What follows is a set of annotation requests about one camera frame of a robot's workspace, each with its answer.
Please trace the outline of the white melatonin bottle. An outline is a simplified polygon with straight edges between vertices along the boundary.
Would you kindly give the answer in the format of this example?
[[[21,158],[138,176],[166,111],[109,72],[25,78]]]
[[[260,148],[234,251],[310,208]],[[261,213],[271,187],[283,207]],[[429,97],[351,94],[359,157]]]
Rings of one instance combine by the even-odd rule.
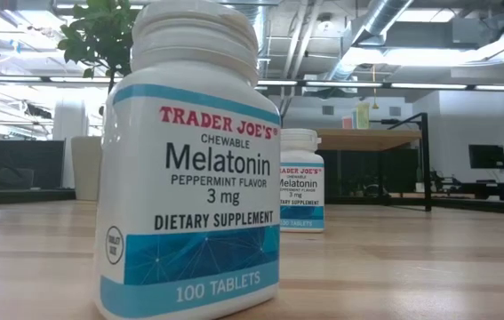
[[[282,232],[324,231],[324,159],[321,139],[310,129],[283,129],[280,154]]]
[[[107,320],[215,319],[275,298],[280,133],[256,89],[250,21],[211,0],[156,0],[101,139],[95,303]]]

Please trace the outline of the leafy plant in white pot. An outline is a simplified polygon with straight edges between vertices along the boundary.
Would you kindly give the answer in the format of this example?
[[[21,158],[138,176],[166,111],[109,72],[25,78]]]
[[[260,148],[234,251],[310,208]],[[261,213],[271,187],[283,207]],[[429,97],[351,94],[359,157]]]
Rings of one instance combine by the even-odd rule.
[[[131,73],[132,26],[137,11],[130,0],[86,0],[72,8],[74,21],[63,25],[65,36],[58,48],[66,62],[86,66],[84,79],[92,79],[105,70],[108,89],[118,76]],[[70,140],[76,199],[96,202],[100,189],[101,137],[77,136]]]

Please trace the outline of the dark partition panel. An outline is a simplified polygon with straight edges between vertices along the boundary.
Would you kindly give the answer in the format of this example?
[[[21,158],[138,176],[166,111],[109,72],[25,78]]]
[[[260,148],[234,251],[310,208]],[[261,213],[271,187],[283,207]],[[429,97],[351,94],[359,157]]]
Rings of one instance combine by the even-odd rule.
[[[0,189],[60,188],[64,155],[62,140],[0,140]]]

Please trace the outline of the small black monitor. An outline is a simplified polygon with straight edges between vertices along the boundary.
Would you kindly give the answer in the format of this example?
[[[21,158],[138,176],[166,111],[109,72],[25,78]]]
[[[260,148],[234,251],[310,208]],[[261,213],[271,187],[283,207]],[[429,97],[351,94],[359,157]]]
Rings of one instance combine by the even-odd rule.
[[[504,169],[504,147],[501,145],[469,145],[472,169]]]

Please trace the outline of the wooden shelf with black frame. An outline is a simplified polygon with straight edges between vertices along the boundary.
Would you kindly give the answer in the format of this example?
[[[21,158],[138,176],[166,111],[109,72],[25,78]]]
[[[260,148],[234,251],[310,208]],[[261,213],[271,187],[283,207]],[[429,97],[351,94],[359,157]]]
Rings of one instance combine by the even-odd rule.
[[[359,151],[378,154],[377,175],[379,204],[390,205],[391,201],[383,195],[384,164],[383,153],[390,149],[402,147],[414,141],[419,142],[421,178],[424,184],[424,196],[420,200],[424,212],[431,212],[433,198],[431,191],[431,166],[429,152],[428,114],[420,112],[405,120],[389,119],[387,129],[316,129],[322,139],[321,150]]]

